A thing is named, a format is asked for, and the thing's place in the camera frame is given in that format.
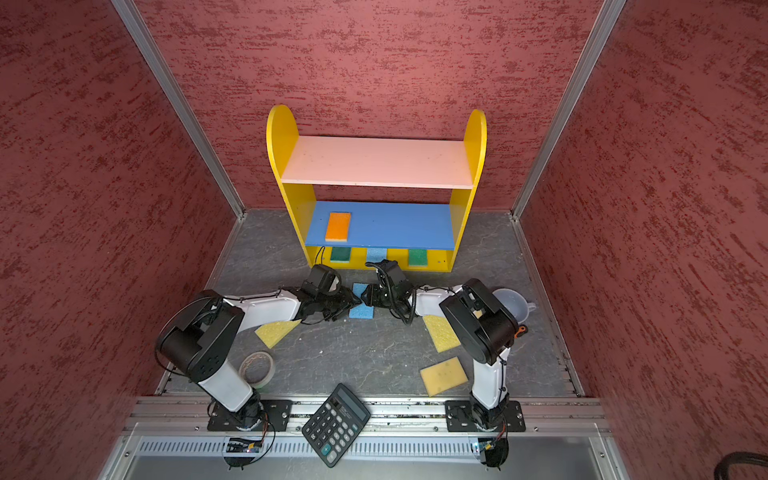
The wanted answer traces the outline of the blue sponge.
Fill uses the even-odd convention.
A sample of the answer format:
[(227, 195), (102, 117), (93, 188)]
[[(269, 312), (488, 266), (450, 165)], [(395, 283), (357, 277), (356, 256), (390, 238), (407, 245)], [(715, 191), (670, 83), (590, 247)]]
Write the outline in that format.
[[(367, 287), (367, 284), (354, 283), (352, 291), (358, 298), (362, 298), (362, 294)], [(366, 305), (364, 302), (361, 302), (359, 305), (356, 305), (349, 310), (349, 318), (358, 320), (371, 320), (374, 318), (374, 308), (372, 306)]]
[(366, 261), (378, 263), (387, 258), (387, 248), (368, 248), (366, 253)]

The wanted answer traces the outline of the dark green scrub sponge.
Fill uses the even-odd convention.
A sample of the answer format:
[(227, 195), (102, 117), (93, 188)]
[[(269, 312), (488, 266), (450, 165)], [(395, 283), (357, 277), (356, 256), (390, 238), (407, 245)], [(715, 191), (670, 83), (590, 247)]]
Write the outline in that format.
[(334, 263), (348, 263), (351, 259), (351, 249), (349, 247), (333, 247), (331, 249), (330, 261)]

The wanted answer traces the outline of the bright green sponge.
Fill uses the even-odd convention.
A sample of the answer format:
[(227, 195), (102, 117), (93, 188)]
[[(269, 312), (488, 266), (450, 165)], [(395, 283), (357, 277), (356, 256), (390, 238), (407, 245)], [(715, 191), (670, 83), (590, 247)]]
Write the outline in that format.
[(428, 251), (425, 249), (409, 249), (408, 250), (408, 265), (410, 267), (427, 267), (428, 266)]

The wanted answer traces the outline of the yellow sponge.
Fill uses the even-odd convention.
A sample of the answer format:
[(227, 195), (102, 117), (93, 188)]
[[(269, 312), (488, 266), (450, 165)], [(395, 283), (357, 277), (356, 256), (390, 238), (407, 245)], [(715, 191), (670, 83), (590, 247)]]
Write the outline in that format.
[(458, 336), (446, 318), (426, 315), (422, 319), (438, 353), (446, 352), (461, 345)]
[(255, 330), (255, 334), (267, 349), (273, 349), (281, 340), (283, 340), (300, 324), (300, 320), (274, 322), (258, 327)]
[(420, 376), (429, 397), (437, 396), (468, 382), (468, 377), (457, 357), (422, 369)]

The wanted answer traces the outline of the orange sponge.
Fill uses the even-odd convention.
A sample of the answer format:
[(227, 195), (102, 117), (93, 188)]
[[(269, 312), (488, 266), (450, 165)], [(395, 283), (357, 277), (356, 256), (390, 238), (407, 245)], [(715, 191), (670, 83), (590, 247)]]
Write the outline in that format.
[(325, 241), (326, 242), (347, 242), (349, 238), (349, 228), (351, 223), (350, 212), (331, 212), (329, 214)]

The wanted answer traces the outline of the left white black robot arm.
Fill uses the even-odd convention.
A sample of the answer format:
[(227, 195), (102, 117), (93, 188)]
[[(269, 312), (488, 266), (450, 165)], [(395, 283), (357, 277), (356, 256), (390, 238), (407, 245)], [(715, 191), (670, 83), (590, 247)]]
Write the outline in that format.
[(235, 429), (251, 431), (263, 423), (264, 414), (257, 390), (228, 360), (238, 334), (315, 314), (321, 321), (335, 321), (360, 304), (338, 272), (325, 265), (312, 267), (300, 286), (270, 293), (227, 296), (205, 290), (164, 325), (155, 354), (203, 389)]

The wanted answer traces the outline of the yellow shelf pink blue boards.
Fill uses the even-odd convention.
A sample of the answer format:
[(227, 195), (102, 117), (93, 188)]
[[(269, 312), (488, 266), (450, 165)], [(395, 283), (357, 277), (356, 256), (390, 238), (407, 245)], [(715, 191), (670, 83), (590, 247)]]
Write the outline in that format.
[[(471, 113), (462, 140), (307, 136), (286, 105), (274, 106), (266, 125), (270, 165), (309, 266), (364, 270), (368, 248), (387, 248), (405, 270), (449, 272), (466, 229), (488, 143), (488, 122)], [(321, 201), (318, 186), (450, 191), (445, 203)], [(326, 242), (329, 214), (350, 212), (347, 242)], [(333, 247), (349, 247), (348, 263), (330, 261)], [(427, 267), (408, 265), (409, 249), (428, 251)]]

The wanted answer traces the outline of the clear tape roll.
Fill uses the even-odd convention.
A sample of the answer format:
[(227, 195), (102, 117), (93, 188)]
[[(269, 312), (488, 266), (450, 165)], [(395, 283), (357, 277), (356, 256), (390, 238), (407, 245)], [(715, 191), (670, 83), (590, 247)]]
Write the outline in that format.
[(261, 389), (274, 377), (275, 362), (268, 352), (257, 351), (242, 361), (238, 372), (252, 388)]

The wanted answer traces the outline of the black calculator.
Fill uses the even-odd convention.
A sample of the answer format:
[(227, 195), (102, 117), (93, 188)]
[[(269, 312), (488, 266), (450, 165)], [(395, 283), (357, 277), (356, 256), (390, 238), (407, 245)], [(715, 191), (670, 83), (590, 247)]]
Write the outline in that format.
[(366, 404), (346, 385), (339, 383), (305, 422), (301, 432), (324, 465), (333, 468), (370, 418)]

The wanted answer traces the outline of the grey plastic cup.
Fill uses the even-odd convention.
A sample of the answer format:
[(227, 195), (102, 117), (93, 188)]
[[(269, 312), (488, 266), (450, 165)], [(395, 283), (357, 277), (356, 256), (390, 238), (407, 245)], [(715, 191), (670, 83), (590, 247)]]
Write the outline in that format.
[(512, 314), (518, 324), (524, 324), (530, 314), (537, 309), (537, 305), (534, 302), (526, 300), (515, 290), (498, 288), (493, 294)]

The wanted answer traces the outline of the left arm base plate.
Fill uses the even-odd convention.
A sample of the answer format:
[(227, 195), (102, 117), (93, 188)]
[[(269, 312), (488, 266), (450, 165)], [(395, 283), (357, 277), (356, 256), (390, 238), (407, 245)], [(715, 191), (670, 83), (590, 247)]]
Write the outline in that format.
[(284, 432), (291, 414), (290, 400), (249, 400), (232, 412), (212, 400), (207, 408), (207, 430), (211, 432), (242, 432), (255, 434), (265, 430)]

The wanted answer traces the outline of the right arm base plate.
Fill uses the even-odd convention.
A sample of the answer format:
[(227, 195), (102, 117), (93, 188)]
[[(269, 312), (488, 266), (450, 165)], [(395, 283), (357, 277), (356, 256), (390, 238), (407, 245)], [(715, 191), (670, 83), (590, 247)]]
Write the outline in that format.
[(504, 400), (493, 409), (470, 400), (449, 400), (445, 404), (446, 424), (449, 432), (501, 432), (522, 433), (527, 430), (518, 401)]

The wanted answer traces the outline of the orange handled screwdriver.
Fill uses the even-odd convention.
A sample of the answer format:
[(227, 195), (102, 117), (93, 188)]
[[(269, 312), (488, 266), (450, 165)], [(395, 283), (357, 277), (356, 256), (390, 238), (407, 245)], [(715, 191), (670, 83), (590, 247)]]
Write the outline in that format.
[(514, 338), (517, 339), (519, 337), (522, 337), (528, 332), (528, 328), (525, 325), (520, 325), (517, 332), (515, 333)]

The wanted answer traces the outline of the aluminium corner post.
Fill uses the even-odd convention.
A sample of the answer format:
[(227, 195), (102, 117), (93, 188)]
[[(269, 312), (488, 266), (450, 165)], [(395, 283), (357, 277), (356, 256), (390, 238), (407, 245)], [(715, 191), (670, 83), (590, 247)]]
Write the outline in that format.
[(186, 99), (181, 86), (174, 77), (160, 48), (153, 39), (135, 2), (112, 0), (111, 4), (170, 102), (236, 218), (242, 220), (246, 215), (246, 206)]
[(600, 55), (626, 5), (625, 0), (605, 0), (579, 55), (563, 92), (552, 122), (531, 166), (526, 181), (512, 209), (512, 219), (519, 223), (546, 169), (557, 143), (581, 97)]

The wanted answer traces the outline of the right aluminium corner post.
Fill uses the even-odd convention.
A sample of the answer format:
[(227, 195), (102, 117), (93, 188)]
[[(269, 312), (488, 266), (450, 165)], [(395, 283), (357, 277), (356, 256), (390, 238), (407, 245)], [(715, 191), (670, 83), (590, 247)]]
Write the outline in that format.
[(579, 55), (563, 92), (552, 122), (531, 166), (526, 181), (512, 209), (512, 219), (519, 223), (546, 169), (557, 143), (581, 97), (600, 55), (626, 5), (625, 0), (605, 0)]

